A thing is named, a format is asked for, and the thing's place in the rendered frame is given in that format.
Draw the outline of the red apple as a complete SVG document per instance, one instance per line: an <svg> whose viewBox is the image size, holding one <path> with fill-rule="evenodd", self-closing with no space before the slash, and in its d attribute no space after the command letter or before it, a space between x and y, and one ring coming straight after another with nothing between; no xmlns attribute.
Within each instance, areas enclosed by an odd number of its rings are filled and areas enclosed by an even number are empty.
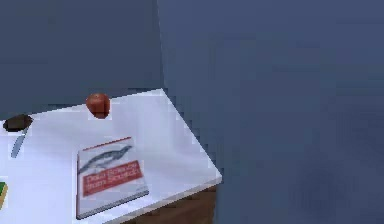
<svg viewBox="0 0 384 224"><path fill-rule="evenodd" d="M86 99L86 106L94 117L105 119L110 112L110 99L103 93L91 94Z"/></svg>

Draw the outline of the white topped wooden table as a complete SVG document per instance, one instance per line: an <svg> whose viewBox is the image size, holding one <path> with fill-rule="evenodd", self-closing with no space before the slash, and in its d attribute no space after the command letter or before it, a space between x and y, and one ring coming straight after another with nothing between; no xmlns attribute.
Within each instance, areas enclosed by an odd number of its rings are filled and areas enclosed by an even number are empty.
<svg viewBox="0 0 384 224"><path fill-rule="evenodd" d="M130 136L147 196L77 219L79 150ZM8 185L0 224L211 224L222 176L163 90L111 101L105 120L84 105L33 117L18 156L0 122L0 181Z"/></svg>

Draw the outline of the white book with red band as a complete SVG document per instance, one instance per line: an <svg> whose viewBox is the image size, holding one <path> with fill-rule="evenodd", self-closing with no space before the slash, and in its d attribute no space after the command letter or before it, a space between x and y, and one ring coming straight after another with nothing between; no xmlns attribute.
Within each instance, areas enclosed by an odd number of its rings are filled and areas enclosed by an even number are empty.
<svg viewBox="0 0 384 224"><path fill-rule="evenodd" d="M78 220L149 194L134 141L126 137L77 154Z"/></svg>

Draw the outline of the dark brown round lump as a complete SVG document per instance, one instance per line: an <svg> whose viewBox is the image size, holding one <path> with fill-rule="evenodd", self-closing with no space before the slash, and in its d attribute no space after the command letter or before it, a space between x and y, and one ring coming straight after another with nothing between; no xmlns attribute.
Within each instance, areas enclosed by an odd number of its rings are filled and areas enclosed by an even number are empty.
<svg viewBox="0 0 384 224"><path fill-rule="evenodd" d="M20 114L7 119L3 124L3 128L7 132L18 132L29 127L32 122L33 119L29 115Z"/></svg>

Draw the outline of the green and yellow book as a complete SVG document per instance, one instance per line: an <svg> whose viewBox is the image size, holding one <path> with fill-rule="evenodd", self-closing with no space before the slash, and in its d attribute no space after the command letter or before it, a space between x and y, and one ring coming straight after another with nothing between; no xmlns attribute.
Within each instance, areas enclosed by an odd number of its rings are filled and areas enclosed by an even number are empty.
<svg viewBox="0 0 384 224"><path fill-rule="evenodd" d="M8 185L6 182L0 182L0 210L4 204L5 197L7 195Z"/></svg>

